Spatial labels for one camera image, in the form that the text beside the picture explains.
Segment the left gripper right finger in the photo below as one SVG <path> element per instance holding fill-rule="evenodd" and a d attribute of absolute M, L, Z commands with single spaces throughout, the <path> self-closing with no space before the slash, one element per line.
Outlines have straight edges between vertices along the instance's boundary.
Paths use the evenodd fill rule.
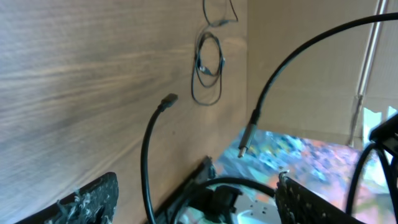
<path fill-rule="evenodd" d="M 283 224 L 362 224 L 287 176 L 279 174 L 275 202 Z"/>

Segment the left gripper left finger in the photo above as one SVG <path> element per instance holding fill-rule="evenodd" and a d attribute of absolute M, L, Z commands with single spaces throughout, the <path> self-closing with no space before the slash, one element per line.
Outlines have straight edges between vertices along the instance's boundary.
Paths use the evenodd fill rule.
<path fill-rule="evenodd" d="M 117 175 L 107 172 L 17 224 L 112 224 L 118 197 Z"/>

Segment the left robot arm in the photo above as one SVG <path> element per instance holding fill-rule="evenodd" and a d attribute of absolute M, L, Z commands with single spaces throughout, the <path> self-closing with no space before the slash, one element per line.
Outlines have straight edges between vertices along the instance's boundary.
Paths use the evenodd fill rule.
<path fill-rule="evenodd" d="M 338 210 L 331 203 L 287 177 L 285 172 L 281 172 L 275 189 L 254 180 L 236 177 L 208 179 L 199 184 L 185 182 L 167 199 L 167 203 L 155 212 L 150 199 L 147 160 L 150 137 L 162 111 L 162 108 L 157 108 L 150 118 L 141 148 L 142 196 L 148 223 L 179 223 L 183 209 L 187 207 L 201 211 L 205 220 L 232 223 L 233 216 L 241 214 L 239 206 L 243 192 L 239 190 L 239 186 L 257 190 L 273 198 L 276 210 L 271 214 L 281 223 L 357 223 L 358 220 L 352 216 L 354 196 L 359 176 L 371 151 L 376 151 L 379 156 L 392 204 L 394 207 L 397 206 L 397 146 L 386 144 L 391 139 L 397 140 L 397 116 L 393 116 L 371 132 L 371 142 L 360 155 L 354 170 L 345 211 Z M 118 197 L 117 176 L 114 172 L 108 172 L 21 222 L 111 223 Z"/>

